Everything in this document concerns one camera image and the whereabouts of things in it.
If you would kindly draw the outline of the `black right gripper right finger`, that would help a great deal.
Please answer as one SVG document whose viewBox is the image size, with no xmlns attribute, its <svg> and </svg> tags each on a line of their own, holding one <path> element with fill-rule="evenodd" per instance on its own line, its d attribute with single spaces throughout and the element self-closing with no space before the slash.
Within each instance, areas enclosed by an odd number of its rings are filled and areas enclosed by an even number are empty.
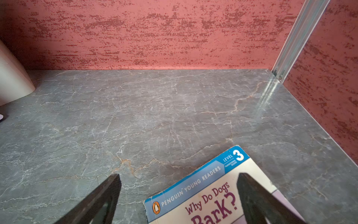
<svg viewBox="0 0 358 224">
<path fill-rule="evenodd" d="M 240 173 L 236 185 L 248 224 L 305 223 L 249 174 Z"/>
</svg>

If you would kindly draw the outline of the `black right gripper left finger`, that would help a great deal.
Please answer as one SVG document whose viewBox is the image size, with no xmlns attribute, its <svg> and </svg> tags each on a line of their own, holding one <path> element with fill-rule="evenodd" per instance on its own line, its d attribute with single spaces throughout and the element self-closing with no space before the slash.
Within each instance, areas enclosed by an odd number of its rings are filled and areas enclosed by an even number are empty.
<svg viewBox="0 0 358 224">
<path fill-rule="evenodd" d="M 119 174 L 110 175 L 57 224 L 111 224 L 121 191 Z"/>
</svg>

